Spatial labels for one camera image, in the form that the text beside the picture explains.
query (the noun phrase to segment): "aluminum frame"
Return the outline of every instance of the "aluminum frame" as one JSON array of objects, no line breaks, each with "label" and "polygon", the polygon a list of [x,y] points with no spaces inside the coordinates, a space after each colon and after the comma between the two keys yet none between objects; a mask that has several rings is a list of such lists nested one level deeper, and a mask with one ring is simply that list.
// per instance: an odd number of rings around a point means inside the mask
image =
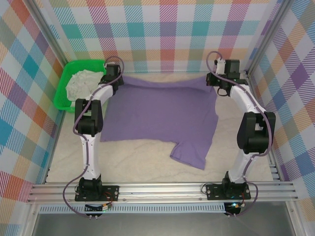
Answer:
[{"label": "aluminum frame", "polygon": [[[82,204],[74,200],[74,188],[78,183],[71,184],[65,196],[71,204]],[[207,196],[201,193],[204,182],[191,183],[103,183],[105,185],[118,185],[119,199],[118,204],[124,203],[232,203],[234,200],[213,200],[208,201]],[[296,201],[298,196],[292,182],[255,182],[258,186],[259,202],[274,201]],[[66,183],[47,183],[34,185],[29,196],[29,204],[62,204],[63,189]],[[255,187],[250,185],[253,201]],[[100,204],[102,202],[86,202],[88,204]]]},{"label": "aluminum frame", "polygon": [[25,6],[29,10],[30,14],[35,19],[37,25],[40,28],[40,31],[43,33],[44,37],[46,38],[49,46],[54,51],[57,59],[61,63],[61,65],[64,67],[68,60],[66,56],[63,53],[63,50],[61,49],[57,39],[55,38],[52,30],[50,29],[49,25],[47,24],[45,18],[43,17],[42,12],[40,11],[37,3],[35,0],[23,0]]}]

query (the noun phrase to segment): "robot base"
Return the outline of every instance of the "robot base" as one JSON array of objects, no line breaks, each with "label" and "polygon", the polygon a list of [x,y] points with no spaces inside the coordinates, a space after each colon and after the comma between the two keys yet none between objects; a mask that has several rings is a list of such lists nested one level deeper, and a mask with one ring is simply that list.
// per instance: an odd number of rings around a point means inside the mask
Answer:
[{"label": "robot base", "polygon": [[116,202],[118,201],[119,186],[102,185],[101,176],[92,180],[81,178],[75,192],[74,200],[76,202]]},{"label": "robot base", "polygon": [[232,183],[226,172],[222,184],[206,184],[208,200],[249,200],[251,199],[248,184]]}]

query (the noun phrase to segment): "green tray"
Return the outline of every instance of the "green tray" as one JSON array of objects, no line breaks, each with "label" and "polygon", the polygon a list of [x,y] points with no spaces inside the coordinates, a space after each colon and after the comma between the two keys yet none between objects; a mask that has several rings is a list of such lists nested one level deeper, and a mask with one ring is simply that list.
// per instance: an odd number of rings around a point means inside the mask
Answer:
[{"label": "green tray", "polygon": [[65,87],[67,86],[72,75],[82,70],[90,70],[94,72],[103,72],[106,74],[104,68],[104,60],[74,60],[65,65],[63,74],[60,78],[56,95],[54,97],[54,105],[59,110],[68,112],[74,112],[74,107],[71,107],[71,101],[67,99],[67,92]]}]

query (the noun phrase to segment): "checkered pattern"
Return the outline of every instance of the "checkered pattern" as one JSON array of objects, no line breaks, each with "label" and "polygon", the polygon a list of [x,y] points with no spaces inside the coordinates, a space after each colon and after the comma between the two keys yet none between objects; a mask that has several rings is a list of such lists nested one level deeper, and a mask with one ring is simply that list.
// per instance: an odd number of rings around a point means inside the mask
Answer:
[{"label": "checkered pattern", "polygon": [[269,18],[268,18],[268,20],[267,20],[267,23],[266,23],[264,29],[262,30],[262,32],[261,32],[261,34],[260,34],[260,36],[259,36],[259,39],[257,40],[257,42],[256,42],[256,44],[255,44],[255,47],[254,47],[254,49],[253,49],[253,51],[252,51],[252,53],[251,53],[251,56],[250,56],[250,58],[249,58],[249,60],[248,60],[248,62],[247,62],[247,64],[246,64],[246,69],[251,65],[252,60],[254,59],[254,57],[255,57],[255,55],[256,55],[256,53],[257,53],[257,50],[259,49],[259,47],[260,47],[262,41],[264,40],[265,35],[266,35],[266,32],[268,32],[268,30],[269,30],[269,28],[270,28],[270,26],[271,26],[271,23],[272,23],[274,17],[276,16],[276,14],[277,14],[277,12],[278,12],[278,10],[279,10],[279,7],[280,7],[280,5],[281,5],[282,2],[283,2],[283,0],[277,0],[277,3],[276,3],[276,5],[274,6],[274,9],[272,10],[272,12],[271,12],[271,14],[270,14],[270,16],[269,16]]},{"label": "checkered pattern", "polygon": [[253,83],[276,113],[274,148],[285,180],[297,187],[315,232],[315,2],[296,0],[269,45]]},{"label": "checkered pattern", "polygon": [[271,1],[50,0],[50,4],[62,32],[56,31],[49,10],[41,10],[65,54],[73,55],[71,60],[117,55],[126,62],[127,72],[165,72],[206,71],[211,50],[227,59],[245,59],[258,38],[254,35],[260,35],[259,22],[269,17],[264,13]]},{"label": "checkered pattern", "polygon": [[22,0],[0,7],[0,235],[16,235],[19,212],[39,183],[61,113],[52,104],[62,67]]}]

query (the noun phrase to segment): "white towel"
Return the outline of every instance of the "white towel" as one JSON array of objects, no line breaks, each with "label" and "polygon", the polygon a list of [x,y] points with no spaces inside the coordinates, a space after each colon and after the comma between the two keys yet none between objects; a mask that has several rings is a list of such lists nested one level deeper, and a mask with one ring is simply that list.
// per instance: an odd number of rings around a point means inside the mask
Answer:
[{"label": "white towel", "polygon": [[83,70],[72,75],[69,83],[65,87],[68,100],[75,101],[78,98],[86,98],[89,96],[97,88],[103,74],[103,72]]}]

